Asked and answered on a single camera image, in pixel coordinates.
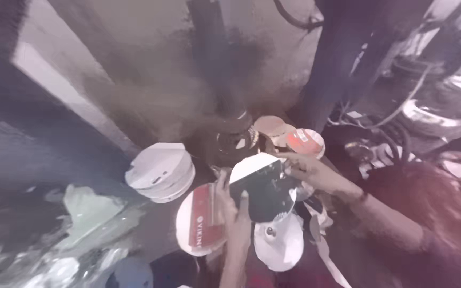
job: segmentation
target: trash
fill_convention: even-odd
[[[90,187],[67,187],[63,203],[72,218],[69,236],[55,247],[71,249],[99,226],[112,219],[123,208],[124,203],[117,199],[99,196]]]
[[[74,281],[79,267],[72,257],[55,260],[48,272],[34,276],[23,288],[67,288]]]
[[[131,162],[125,181],[156,203],[184,194],[195,178],[191,155],[182,143],[156,143]]]

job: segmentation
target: white disc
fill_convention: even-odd
[[[277,116],[262,116],[253,123],[253,127],[270,137],[282,134],[284,120]]]
[[[187,159],[186,153],[182,143],[156,143],[140,152],[131,162],[125,181],[135,189],[158,187],[177,169],[189,168],[191,158]]]
[[[192,167],[192,169],[188,173],[188,180],[181,181],[180,183],[184,182],[184,185],[181,188],[177,189],[175,193],[170,194],[167,197],[161,197],[161,198],[150,197],[150,200],[154,203],[167,203],[167,202],[176,200],[177,198],[181,197],[189,189],[194,179],[195,179],[195,167]]]
[[[304,246],[297,216],[291,213],[280,222],[256,224],[253,245],[257,257],[270,270],[284,272],[293,268],[302,257]]]

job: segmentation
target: black cable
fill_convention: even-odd
[[[318,21],[318,22],[314,22],[314,23],[311,23],[311,22],[303,22],[303,21],[300,21],[296,18],[294,18],[291,14],[289,14],[286,9],[284,8],[284,6],[282,5],[282,3],[280,2],[280,0],[273,0],[273,2],[275,3],[275,7],[277,7],[277,11],[279,12],[279,14],[291,25],[297,27],[297,28],[300,28],[300,29],[304,29],[304,30],[308,30],[308,31],[312,31],[313,29],[317,28],[317,27],[321,27],[323,26],[323,21]]]

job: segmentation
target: red label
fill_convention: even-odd
[[[223,237],[223,226],[213,225],[213,209],[211,184],[204,184],[193,191],[192,219],[189,229],[189,245],[203,248],[213,245]]]

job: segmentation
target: dark surface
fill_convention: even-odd
[[[0,57],[0,283],[25,275],[60,241],[65,227],[58,216],[67,213],[45,200],[55,187],[59,201],[70,183],[144,201],[124,183],[129,164],[106,137]],[[17,263],[21,252],[27,253]]]

